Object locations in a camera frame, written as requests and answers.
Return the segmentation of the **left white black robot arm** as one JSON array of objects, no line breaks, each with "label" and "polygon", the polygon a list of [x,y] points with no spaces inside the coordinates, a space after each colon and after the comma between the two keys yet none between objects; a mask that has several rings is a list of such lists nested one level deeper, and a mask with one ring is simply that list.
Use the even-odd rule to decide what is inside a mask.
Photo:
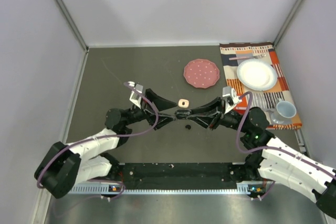
[{"label": "left white black robot arm", "polygon": [[147,133],[174,120],[163,111],[177,107],[177,103],[158,96],[151,89],[141,91],[140,86],[131,88],[129,100],[132,103],[129,109],[107,111],[104,128],[100,132],[74,143],[53,144],[34,173],[37,187],[46,189],[55,198],[61,198],[78,183],[96,177],[114,180],[119,168],[103,153],[120,147],[135,136],[128,125],[146,120],[150,125],[144,131]]}]

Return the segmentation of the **cream earbud charging case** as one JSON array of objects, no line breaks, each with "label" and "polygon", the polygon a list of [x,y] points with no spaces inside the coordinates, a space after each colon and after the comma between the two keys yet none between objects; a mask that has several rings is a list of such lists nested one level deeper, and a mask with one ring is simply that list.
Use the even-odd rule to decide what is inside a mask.
[{"label": "cream earbud charging case", "polygon": [[178,101],[179,108],[187,109],[189,105],[190,105],[190,102],[187,99],[179,99]]}]

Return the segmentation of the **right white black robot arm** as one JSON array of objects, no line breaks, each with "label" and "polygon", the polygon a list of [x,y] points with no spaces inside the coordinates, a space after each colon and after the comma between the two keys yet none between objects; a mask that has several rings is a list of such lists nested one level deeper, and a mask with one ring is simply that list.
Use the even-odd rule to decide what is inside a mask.
[{"label": "right white black robot arm", "polygon": [[219,125],[237,131],[236,144],[242,143],[247,154],[245,174],[280,183],[309,198],[326,215],[335,218],[335,169],[295,151],[279,137],[267,131],[268,121],[259,107],[252,107],[253,94],[248,97],[243,114],[234,110],[242,99],[225,95],[204,106],[187,110],[186,118],[204,128]]}]

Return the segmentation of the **black earbud charging case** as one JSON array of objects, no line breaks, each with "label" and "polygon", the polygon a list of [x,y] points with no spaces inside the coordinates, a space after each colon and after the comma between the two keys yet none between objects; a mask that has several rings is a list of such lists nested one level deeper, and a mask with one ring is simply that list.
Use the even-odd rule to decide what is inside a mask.
[{"label": "black earbud charging case", "polygon": [[187,119],[188,116],[191,115],[191,110],[188,109],[176,110],[174,112],[174,115],[178,120],[185,120]]}]

